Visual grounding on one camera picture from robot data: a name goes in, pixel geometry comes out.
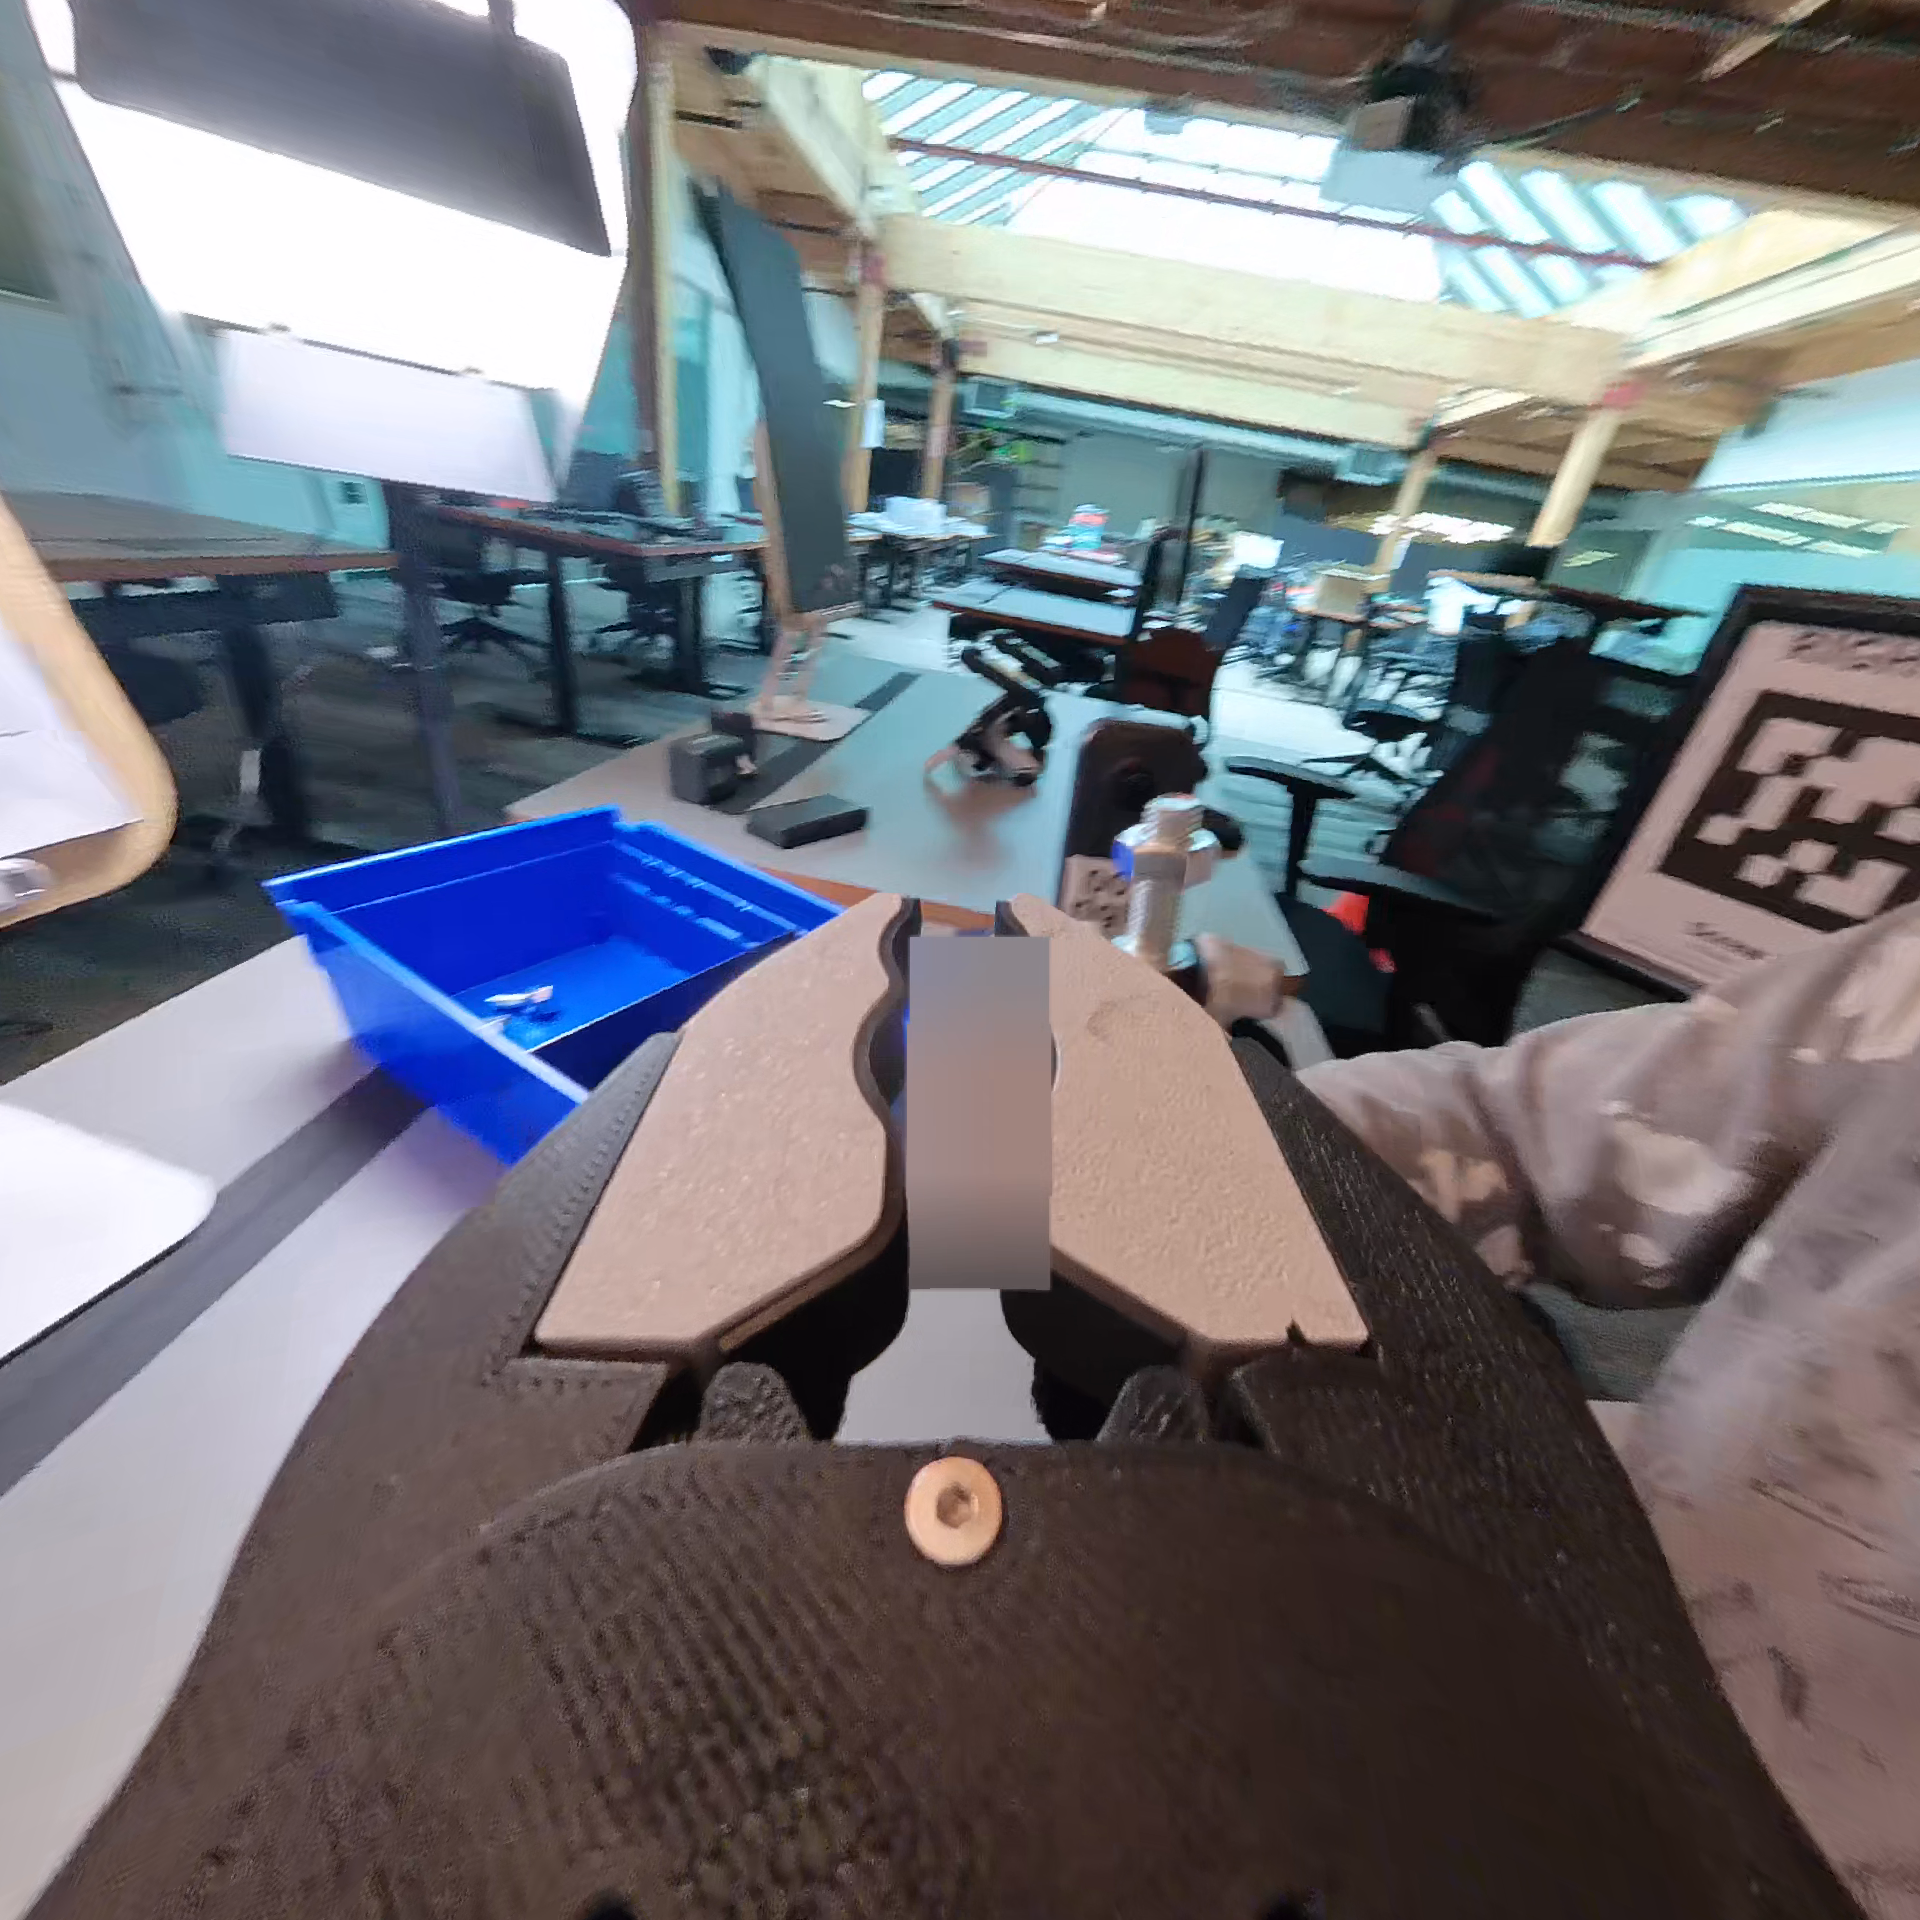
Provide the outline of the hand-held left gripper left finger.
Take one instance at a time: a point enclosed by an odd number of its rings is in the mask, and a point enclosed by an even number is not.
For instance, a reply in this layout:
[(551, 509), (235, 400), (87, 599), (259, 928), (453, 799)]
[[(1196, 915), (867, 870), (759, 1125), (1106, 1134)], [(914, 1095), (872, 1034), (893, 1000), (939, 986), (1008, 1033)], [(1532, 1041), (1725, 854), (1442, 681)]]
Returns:
[(810, 1419), (901, 1335), (911, 896), (868, 896), (677, 1034), (535, 1321), (552, 1360), (778, 1369)]

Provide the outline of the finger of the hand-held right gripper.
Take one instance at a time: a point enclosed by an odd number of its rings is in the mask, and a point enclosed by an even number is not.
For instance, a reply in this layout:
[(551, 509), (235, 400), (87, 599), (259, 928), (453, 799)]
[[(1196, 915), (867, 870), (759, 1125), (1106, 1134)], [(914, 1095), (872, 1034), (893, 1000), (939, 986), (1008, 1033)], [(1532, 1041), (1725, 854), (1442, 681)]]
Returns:
[(1222, 1029), (1271, 1023), (1288, 1007), (1288, 974), (1266, 950), (1228, 941), (1213, 931), (1192, 936), (1197, 999)]

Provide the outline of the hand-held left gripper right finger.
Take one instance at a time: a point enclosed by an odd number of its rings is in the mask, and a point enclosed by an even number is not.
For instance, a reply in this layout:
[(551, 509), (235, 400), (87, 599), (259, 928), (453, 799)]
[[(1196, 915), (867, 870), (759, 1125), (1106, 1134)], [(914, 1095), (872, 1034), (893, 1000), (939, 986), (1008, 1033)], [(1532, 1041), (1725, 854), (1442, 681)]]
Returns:
[(1002, 1294), (1038, 1378), (1111, 1406), (1165, 1365), (1205, 1386), (1284, 1347), (1364, 1353), (1356, 1302), (1228, 1031), (1170, 976), (1035, 896), (1046, 950), (1046, 1288)]

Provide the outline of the blue plastic bin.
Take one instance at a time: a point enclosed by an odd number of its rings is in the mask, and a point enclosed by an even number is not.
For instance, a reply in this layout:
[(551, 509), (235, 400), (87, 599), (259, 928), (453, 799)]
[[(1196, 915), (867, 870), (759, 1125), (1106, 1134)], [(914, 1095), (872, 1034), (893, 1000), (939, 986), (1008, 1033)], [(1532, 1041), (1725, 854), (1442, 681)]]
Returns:
[[(653, 822), (590, 806), (283, 875), (267, 894), (358, 1051), (500, 1165), (636, 1049), (837, 905)], [(552, 983), (551, 1023), (482, 1019)]]

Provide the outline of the person's right forearm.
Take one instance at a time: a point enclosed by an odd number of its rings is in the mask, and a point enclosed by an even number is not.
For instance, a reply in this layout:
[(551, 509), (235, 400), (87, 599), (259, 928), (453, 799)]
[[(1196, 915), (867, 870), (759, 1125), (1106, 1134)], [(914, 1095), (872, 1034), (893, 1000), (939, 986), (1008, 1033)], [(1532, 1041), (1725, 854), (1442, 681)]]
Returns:
[(1634, 1402), (1696, 1634), (1867, 1914), (1918, 1909), (1916, 928), (1301, 1077)]

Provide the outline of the brown chair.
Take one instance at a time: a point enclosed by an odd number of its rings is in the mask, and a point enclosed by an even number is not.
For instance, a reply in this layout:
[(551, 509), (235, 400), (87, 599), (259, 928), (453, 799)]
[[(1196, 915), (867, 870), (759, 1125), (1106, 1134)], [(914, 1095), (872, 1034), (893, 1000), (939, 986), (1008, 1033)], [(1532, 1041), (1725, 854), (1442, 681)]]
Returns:
[(1170, 622), (1146, 625), (1116, 654), (1111, 696), (1206, 729), (1222, 656), (1205, 631)]

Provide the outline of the black handheld device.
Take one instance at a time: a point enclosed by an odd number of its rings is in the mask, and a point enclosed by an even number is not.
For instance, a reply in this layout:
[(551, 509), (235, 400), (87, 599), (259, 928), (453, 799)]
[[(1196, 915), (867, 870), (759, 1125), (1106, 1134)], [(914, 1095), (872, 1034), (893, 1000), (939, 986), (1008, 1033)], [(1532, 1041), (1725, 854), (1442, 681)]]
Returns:
[(994, 699), (925, 758), (923, 776), (950, 770), (976, 783), (1030, 787), (1053, 736), (1046, 695), (1063, 682), (1063, 670), (1012, 631), (987, 631), (965, 642), (963, 667), (987, 681)]

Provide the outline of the black mesh office chair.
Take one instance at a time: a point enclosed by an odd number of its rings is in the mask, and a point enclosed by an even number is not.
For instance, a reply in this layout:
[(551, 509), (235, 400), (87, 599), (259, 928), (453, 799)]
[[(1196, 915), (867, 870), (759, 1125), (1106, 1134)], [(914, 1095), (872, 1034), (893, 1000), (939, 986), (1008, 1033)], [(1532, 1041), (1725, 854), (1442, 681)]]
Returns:
[[(1350, 782), (1228, 758), (1228, 775), (1286, 790), (1275, 903), (1330, 1054), (1506, 1041), (1532, 970), (1583, 921), (1693, 710), (1696, 674), (1559, 640), (1363, 854), (1309, 849), (1315, 811), (1356, 802)], [(1326, 911), (1342, 891), (1371, 897), (1364, 941)]]

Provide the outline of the black strip mat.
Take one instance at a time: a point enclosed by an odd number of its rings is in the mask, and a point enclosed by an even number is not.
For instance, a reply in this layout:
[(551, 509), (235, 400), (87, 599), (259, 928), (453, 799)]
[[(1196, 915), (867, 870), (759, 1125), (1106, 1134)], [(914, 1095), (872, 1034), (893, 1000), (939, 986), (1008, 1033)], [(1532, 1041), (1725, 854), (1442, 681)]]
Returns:
[(773, 802), (778, 792), (803, 778), (814, 766), (828, 758), (870, 718), (901, 699), (923, 679), (920, 672), (903, 670), (872, 685), (852, 705), (822, 704), (826, 730), (803, 733), (771, 730), (755, 726), (752, 737), (741, 737), (735, 776), (731, 787), (711, 799), (709, 806), (723, 816), (741, 816), (759, 803)]

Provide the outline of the wooden panel stand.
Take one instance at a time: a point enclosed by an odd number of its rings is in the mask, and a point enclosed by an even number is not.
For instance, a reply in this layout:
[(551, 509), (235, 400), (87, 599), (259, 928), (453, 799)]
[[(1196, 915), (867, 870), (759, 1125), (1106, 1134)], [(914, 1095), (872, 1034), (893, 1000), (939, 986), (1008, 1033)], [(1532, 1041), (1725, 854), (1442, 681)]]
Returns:
[(778, 617), (773, 654), (748, 704), (755, 726), (791, 733), (826, 730), (821, 705), (832, 702), (819, 695), (814, 681), (828, 661), (837, 625), (851, 614), (852, 606)]

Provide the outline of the tall black panel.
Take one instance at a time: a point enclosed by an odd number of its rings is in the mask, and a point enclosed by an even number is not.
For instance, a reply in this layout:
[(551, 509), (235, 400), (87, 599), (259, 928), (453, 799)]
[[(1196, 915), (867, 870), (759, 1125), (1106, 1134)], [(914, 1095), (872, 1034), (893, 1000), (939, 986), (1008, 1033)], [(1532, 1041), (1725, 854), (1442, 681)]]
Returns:
[(762, 523), (774, 534), (783, 607), (842, 614), (858, 602), (858, 565), (842, 440), (810, 331), (799, 258), (724, 187), (696, 187), (693, 198), (759, 382), (755, 486)]

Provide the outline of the black white marker board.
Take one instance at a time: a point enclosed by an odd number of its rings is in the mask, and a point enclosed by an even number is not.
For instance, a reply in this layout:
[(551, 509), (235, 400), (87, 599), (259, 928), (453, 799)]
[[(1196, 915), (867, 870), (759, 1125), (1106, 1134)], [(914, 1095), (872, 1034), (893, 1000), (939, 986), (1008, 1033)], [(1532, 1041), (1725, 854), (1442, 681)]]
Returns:
[(1918, 606), (1734, 591), (1570, 945), (1668, 992), (1907, 907)]

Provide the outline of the black light stand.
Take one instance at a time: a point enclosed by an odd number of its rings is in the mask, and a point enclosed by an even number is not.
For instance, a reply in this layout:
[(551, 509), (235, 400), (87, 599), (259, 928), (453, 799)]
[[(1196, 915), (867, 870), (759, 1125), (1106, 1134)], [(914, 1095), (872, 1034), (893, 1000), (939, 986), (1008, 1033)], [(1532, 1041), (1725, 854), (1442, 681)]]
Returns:
[(412, 674), (416, 733), (429, 803), (442, 834), (453, 837), (464, 825), (464, 792), (453, 749), (453, 699), (445, 681), (423, 497), (419, 486), (394, 480), (381, 480), (379, 491), (389, 519), (389, 542), (396, 555), (402, 657)]

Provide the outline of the dark wooden desk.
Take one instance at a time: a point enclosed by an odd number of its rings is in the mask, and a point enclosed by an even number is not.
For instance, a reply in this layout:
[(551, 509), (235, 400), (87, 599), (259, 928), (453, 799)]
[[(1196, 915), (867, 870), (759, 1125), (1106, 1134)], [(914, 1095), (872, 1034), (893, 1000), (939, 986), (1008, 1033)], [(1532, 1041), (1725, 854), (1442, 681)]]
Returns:
[(706, 670), (704, 585), (762, 559), (764, 536), (755, 521), (730, 523), (717, 534), (668, 531), (636, 515), (566, 519), (551, 512), (507, 512), (431, 499), (427, 514), (474, 527), (512, 550), (535, 552), (544, 565), (549, 730), (590, 744), (620, 746), (622, 736), (590, 730), (580, 710), (578, 661), (571, 643), (565, 565), (586, 559), (632, 575), (645, 591), (671, 594), (674, 629), (662, 674), (642, 682), (696, 699), (739, 702), (748, 690), (714, 681)]
[(323, 848), (303, 763), (286, 718), (287, 672), (271, 633), (339, 614), (333, 582), (391, 573), (381, 544), (295, 534), (122, 495), (5, 491), (5, 509), (103, 656), (146, 729), (207, 705), (198, 672), (158, 640), (214, 640), (235, 710), (235, 803), (286, 848)]

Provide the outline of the grey ceiling box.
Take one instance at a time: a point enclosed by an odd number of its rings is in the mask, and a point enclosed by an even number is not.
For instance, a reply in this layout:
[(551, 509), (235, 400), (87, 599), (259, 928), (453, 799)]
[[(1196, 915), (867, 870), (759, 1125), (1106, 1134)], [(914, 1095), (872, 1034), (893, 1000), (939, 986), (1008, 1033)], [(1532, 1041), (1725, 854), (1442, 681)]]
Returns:
[(1320, 197), (1423, 218), (1476, 149), (1472, 81), (1439, 38), (1415, 38), (1360, 81), (1339, 126)]

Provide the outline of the wooden document board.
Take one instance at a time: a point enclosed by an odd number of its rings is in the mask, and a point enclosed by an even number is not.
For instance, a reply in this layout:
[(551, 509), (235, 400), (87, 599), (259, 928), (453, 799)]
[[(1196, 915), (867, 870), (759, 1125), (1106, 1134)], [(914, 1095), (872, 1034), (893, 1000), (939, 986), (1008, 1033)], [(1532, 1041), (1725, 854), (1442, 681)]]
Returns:
[(138, 813), (133, 825), (116, 832), (5, 858), (2, 926), (15, 928), (108, 896), (146, 873), (175, 829), (175, 782), (148, 725), (12, 507), (2, 509), (2, 614), (27, 643), (63, 718), (85, 736)]

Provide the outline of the printed instruction sheet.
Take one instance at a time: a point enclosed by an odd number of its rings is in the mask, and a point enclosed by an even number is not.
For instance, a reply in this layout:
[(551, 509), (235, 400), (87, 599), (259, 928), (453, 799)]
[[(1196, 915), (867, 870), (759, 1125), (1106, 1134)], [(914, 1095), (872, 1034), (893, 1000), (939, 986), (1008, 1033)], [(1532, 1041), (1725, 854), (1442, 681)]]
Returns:
[(30, 857), (138, 821), (85, 736), (63, 718), (27, 643), (2, 623), (2, 858)]

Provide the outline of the white diffuser panel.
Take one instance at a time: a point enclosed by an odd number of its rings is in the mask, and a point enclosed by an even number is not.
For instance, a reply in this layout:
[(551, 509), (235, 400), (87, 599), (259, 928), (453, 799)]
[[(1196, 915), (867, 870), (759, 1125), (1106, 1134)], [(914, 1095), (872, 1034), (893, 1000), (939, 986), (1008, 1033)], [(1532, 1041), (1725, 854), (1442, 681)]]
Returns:
[(214, 333), (212, 362), (235, 459), (512, 499), (557, 491), (539, 390), (235, 327)]

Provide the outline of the black light flag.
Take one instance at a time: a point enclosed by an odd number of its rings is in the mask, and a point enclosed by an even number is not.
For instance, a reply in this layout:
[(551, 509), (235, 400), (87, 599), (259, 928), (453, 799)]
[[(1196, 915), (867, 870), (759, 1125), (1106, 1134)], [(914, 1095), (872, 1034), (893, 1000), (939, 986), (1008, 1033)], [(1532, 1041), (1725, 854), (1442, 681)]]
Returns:
[(565, 56), (435, 1), (76, 1), (76, 80), (144, 111), (587, 256), (605, 211)]

